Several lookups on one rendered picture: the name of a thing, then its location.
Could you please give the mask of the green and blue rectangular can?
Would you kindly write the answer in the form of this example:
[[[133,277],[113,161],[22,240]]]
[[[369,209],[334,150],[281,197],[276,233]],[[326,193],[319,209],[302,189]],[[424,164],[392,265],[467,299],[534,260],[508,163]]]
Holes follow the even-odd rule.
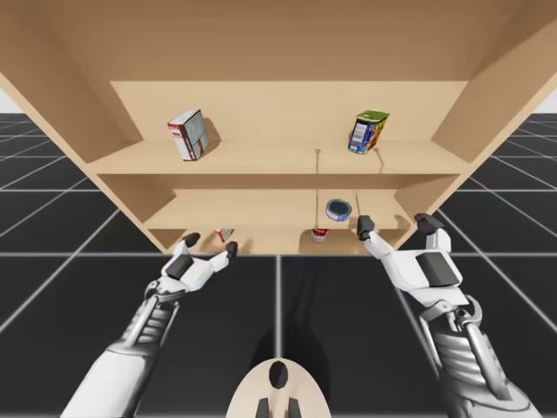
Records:
[[[389,116],[388,111],[367,110],[359,113],[349,139],[348,150],[358,154],[368,153],[376,145]]]

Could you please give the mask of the tall red and white carton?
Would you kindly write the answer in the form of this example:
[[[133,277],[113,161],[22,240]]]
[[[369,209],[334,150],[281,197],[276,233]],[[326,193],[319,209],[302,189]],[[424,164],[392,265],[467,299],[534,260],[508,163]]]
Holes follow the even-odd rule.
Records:
[[[209,146],[205,120],[199,109],[187,109],[167,124],[184,161],[199,160]]]

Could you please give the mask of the pale wooden shelf unit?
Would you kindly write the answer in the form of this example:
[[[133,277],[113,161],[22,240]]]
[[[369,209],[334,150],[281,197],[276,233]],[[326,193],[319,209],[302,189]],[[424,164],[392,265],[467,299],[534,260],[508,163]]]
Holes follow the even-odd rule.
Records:
[[[361,253],[331,199],[401,246],[556,88],[557,0],[0,0],[0,89],[162,252]]]

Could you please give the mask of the tan robot part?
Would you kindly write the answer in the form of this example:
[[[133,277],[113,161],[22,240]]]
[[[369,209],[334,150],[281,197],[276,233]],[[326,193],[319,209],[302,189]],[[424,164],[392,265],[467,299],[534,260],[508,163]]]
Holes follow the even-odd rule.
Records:
[[[332,418],[313,377],[284,358],[263,361],[238,385],[225,418]]]

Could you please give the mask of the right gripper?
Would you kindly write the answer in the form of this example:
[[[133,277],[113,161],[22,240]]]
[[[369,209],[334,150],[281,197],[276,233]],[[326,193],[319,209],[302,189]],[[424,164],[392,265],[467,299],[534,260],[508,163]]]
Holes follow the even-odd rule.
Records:
[[[463,276],[452,260],[452,241],[445,226],[427,213],[414,216],[426,236],[425,250],[398,251],[375,231],[368,215],[358,217],[357,235],[364,248],[382,264],[395,287],[417,301],[463,301]]]

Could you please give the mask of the blue flat can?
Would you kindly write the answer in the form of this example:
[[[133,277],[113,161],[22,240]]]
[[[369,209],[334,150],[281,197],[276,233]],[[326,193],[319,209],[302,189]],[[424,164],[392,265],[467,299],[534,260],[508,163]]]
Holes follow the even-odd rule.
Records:
[[[331,199],[325,207],[327,217],[337,222],[348,220],[351,213],[352,206],[343,199]]]

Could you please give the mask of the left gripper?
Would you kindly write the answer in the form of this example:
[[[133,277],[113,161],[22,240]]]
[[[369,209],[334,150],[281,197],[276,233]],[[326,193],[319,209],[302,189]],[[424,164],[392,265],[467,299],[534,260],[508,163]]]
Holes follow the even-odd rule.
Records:
[[[195,292],[203,287],[214,274],[225,269],[238,252],[238,243],[231,241],[225,250],[210,259],[204,260],[190,255],[190,248],[200,239],[199,233],[184,236],[175,246],[172,258],[161,270],[164,277],[179,281],[185,286],[186,292]]]

